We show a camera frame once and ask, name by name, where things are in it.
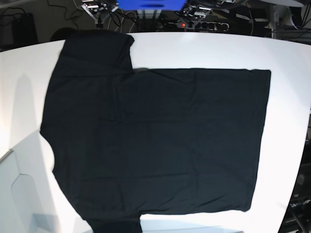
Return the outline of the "black T-shirt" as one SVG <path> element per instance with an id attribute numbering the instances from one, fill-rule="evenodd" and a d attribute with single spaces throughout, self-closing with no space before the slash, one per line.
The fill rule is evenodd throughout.
<path id="1" fill-rule="evenodd" d="M 271 72 L 133 69 L 132 36 L 67 38 L 40 133 L 53 174 L 95 233 L 139 233 L 143 214 L 248 211 Z"/>

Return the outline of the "blue box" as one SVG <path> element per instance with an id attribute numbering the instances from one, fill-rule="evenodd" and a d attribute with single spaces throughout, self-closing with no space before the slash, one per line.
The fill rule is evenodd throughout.
<path id="1" fill-rule="evenodd" d="M 117 0 L 119 7 L 126 11 L 131 10 L 169 10 L 178 11 L 186 0 Z"/>

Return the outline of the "black power strip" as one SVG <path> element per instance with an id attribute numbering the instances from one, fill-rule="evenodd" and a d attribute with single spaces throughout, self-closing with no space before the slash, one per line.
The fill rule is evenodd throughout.
<path id="1" fill-rule="evenodd" d="M 178 29 L 185 31 L 206 31 L 206 32 L 217 32 L 226 33 L 229 31 L 228 23 L 221 22 L 209 22 L 209 21 L 190 21 L 188 23 L 178 21 L 176 23 L 170 23 L 175 25 Z"/>

